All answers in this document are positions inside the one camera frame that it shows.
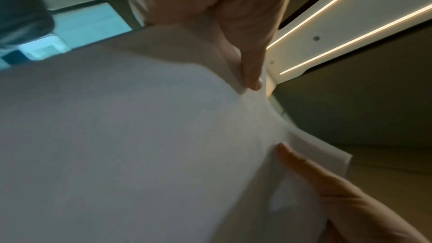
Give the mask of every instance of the paper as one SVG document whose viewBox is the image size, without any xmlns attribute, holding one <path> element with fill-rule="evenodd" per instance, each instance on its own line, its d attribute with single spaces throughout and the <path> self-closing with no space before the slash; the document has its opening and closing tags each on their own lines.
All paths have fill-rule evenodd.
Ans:
<svg viewBox="0 0 432 243">
<path fill-rule="evenodd" d="M 201 18 L 0 73 L 0 241 L 316 243 L 317 197 L 273 149 L 340 175 L 350 156 L 287 125 L 238 64 Z"/>
</svg>

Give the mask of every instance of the person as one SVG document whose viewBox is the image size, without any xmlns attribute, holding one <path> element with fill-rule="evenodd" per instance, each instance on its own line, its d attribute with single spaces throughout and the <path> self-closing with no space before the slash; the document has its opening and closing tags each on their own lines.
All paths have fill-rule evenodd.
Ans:
<svg viewBox="0 0 432 243">
<path fill-rule="evenodd" d="M 174 24 L 211 11 L 227 40 L 241 52 L 243 81 L 252 90 L 260 80 L 266 48 L 289 0 L 128 0 L 144 24 Z"/>
<path fill-rule="evenodd" d="M 144 24 L 174 24 L 210 10 L 227 40 L 241 52 L 243 80 L 259 90 L 266 48 L 289 0 L 128 0 Z M 322 243 L 428 243 L 415 228 L 349 181 L 279 144 L 285 165 L 319 195 L 329 218 Z"/>
<path fill-rule="evenodd" d="M 321 243 L 430 243 L 391 209 L 289 145 L 279 144 L 277 154 L 312 186 L 322 202 L 329 223 Z"/>
</svg>

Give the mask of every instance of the skin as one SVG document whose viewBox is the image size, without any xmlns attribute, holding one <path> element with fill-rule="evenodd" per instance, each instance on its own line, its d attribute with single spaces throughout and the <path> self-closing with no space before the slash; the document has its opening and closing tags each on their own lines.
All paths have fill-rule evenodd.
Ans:
<svg viewBox="0 0 432 243">
<path fill-rule="evenodd" d="M 259 90 L 266 48 L 289 0 L 129 0 L 144 24 L 175 24 L 211 11 L 227 40 L 242 55 L 243 80 Z"/>
<path fill-rule="evenodd" d="M 329 218 L 322 243 L 430 243 L 384 204 L 287 144 L 279 144 L 277 154 L 319 195 Z"/>
</svg>

